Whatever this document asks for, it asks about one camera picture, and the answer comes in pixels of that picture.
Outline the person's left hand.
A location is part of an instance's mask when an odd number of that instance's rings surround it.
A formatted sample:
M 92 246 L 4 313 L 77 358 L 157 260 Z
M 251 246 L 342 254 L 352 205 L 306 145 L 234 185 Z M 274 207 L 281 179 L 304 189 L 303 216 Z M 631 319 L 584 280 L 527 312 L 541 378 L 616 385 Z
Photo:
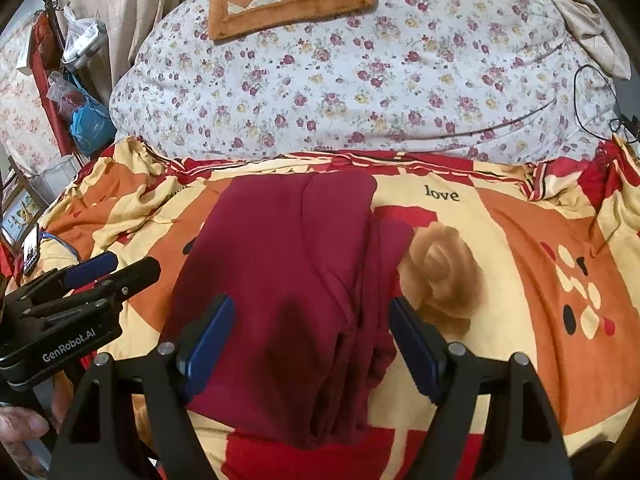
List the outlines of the person's left hand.
M 27 447 L 26 442 L 39 440 L 47 433 L 50 426 L 59 432 L 73 396 L 73 384 L 63 372 L 59 372 L 53 377 L 52 422 L 48 422 L 47 419 L 28 408 L 2 406 L 1 444 L 27 478 L 45 479 L 48 473 Z

